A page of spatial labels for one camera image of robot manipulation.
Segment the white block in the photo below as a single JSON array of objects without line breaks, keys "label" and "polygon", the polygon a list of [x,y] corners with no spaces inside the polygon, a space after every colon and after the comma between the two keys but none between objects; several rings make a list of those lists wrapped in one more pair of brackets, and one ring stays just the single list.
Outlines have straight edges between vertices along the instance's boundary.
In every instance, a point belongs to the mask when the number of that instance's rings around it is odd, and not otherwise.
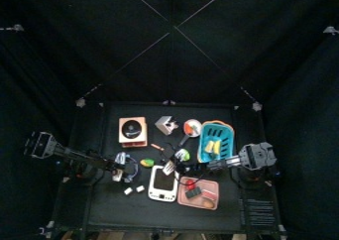
[{"label": "white block", "polygon": [[126,188],[125,190],[124,190],[124,194],[125,195],[129,195],[132,193],[132,188],[129,187],[129,188]]},{"label": "white block", "polygon": [[140,187],[136,188],[137,192],[142,192],[144,191],[144,186],[141,185]]}]

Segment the green object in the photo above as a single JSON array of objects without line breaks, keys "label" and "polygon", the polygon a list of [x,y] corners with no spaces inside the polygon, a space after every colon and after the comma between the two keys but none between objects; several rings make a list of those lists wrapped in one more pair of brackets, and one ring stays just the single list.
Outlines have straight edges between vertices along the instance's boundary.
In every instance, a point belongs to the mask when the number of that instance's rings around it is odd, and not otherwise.
[{"label": "green object", "polygon": [[144,168],[152,168],[153,167],[153,160],[149,159],[149,158],[145,158],[140,161],[140,165],[144,167]]},{"label": "green object", "polygon": [[188,151],[184,149],[184,157],[182,157],[182,161],[188,161],[189,160],[189,153]]}]

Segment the white device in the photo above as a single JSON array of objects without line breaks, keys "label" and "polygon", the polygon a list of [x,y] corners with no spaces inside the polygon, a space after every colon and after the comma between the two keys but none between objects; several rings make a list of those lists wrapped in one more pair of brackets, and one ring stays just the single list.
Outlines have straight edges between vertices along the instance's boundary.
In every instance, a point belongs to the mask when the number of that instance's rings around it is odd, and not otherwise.
[{"label": "white device", "polygon": [[146,124],[144,117],[118,118],[118,143],[122,148],[146,146]]},{"label": "white device", "polygon": [[164,135],[169,135],[178,127],[176,121],[173,120],[172,116],[162,116],[154,123],[157,129],[162,132]]},{"label": "white device", "polygon": [[148,196],[150,199],[173,202],[177,193],[178,173],[172,172],[168,176],[162,172],[162,166],[152,167],[152,174],[148,187]]}]

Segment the black enclosure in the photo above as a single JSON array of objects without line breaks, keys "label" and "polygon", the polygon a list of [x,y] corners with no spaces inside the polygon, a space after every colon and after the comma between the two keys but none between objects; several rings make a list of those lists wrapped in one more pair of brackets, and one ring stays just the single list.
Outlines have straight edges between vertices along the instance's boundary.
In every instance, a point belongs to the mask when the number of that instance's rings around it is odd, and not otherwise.
[{"label": "black enclosure", "polygon": [[57,201],[62,167],[22,156],[28,135],[77,145],[100,102],[258,103],[288,239],[337,239],[337,14],[339,0],[0,0],[0,239],[41,239]]}]

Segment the black wall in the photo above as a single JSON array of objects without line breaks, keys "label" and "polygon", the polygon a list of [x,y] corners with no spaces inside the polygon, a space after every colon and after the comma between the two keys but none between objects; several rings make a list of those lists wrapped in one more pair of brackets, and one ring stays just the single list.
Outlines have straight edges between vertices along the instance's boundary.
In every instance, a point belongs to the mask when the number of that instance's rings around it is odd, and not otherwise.
[{"label": "black wall", "polygon": [[292,239],[337,239],[339,38],[328,36],[264,106]]},{"label": "black wall", "polygon": [[25,141],[37,130],[65,143],[76,104],[16,34],[0,33],[0,82],[0,239],[30,239],[50,219],[60,175],[53,160],[22,156]]}]

